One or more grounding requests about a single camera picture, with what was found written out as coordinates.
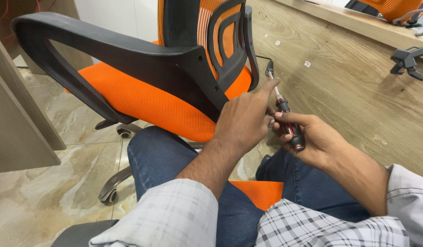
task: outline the forearm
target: forearm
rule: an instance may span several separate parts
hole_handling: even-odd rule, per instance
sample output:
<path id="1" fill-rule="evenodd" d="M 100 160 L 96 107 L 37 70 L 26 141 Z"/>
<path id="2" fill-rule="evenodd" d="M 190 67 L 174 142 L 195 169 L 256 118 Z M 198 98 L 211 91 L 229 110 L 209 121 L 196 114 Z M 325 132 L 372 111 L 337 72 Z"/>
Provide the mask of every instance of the forearm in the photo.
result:
<path id="1" fill-rule="evenodd" d="M 212 139 L 175 179 L 188 178 L 202 183 L 219 200 L 231 171 L 242 155 L 233 146 Z"/>
<path id="2" fill-rule="evenodd" d="M 353 196 L 372 216 L 387 215 L 390 171 L 352 145 L 338 154 L 324 171 Z"/>

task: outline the white wall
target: white wall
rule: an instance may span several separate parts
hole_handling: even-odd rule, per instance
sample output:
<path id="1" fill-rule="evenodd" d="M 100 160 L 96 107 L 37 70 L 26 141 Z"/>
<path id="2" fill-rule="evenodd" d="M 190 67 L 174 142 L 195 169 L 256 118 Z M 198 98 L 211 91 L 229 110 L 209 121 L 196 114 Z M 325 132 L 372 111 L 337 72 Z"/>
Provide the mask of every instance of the white wall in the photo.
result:
<path id="1" fill-rule="evenodd" d="M 82 21 L 152 42 L 158 40 L 158 0 L 74 0 Z"/>

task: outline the chair caster wheel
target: chair caster wheel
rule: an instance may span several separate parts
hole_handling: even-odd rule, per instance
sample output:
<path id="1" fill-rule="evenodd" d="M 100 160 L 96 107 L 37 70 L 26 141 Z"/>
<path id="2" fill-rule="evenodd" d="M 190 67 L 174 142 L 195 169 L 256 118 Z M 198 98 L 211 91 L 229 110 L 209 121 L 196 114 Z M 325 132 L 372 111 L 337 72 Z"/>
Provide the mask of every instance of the chair caster wheel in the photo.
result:
<path id="1" fill-rule="evenodd" d="M 117 133 L 121 136 L 121 138 L 129 138 L 131 136 L 131 132 L 127 129 L 118 129 Z"/>
<path id="2" fill-rule="evenodd" d="M 115 198 L 117 197 L 117 189 L 115 188 L 108 196 L 108 198 L 106 198 L 106 200 L 101 201 L 104 204 L 108 204 L 111 203 L 115 200 Z"/>

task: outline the chair seat cushion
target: chair seat cushion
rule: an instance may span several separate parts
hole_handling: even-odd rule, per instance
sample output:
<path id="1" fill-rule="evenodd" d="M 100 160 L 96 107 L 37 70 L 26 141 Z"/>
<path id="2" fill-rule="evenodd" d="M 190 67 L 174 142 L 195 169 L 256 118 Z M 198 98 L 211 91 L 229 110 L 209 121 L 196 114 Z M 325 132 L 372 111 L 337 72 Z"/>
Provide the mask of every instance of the chair seat cushion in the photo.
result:
<path id="1" fill-rule="evenodd" d="M 159 126 L 195 142 L 213 137 L 215 123 L 185 101 L 100 62 L 79 73 L 117 111 Z M 228 99 L 247 92 L 251 71 L 245 66 L 225 92 Z"/>
<path id="2" fill-rule="evenodd" d="M 270 181 L 230 181 L 264 211 L 282 199 L 283 183 Z"/>

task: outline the wooden desk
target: wooden desk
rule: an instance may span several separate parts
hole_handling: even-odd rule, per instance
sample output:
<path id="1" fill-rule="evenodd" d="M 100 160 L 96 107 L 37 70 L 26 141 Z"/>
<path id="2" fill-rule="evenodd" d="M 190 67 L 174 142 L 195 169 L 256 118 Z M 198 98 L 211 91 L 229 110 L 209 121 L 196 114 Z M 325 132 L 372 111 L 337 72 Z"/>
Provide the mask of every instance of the wooden desk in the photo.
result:
<path id="1" fill-rule="evenodd" d="M 394 47 L 274 0 L 247 4 L 256 54 L 274 60 L 291 109 L 318 115 L 380 164 L 423 176 L 423 82 L 390 74 Z M 262 84 L 266 61 L 258 63 Z M 423 74 L 422 59 L 417 68 Z"/>

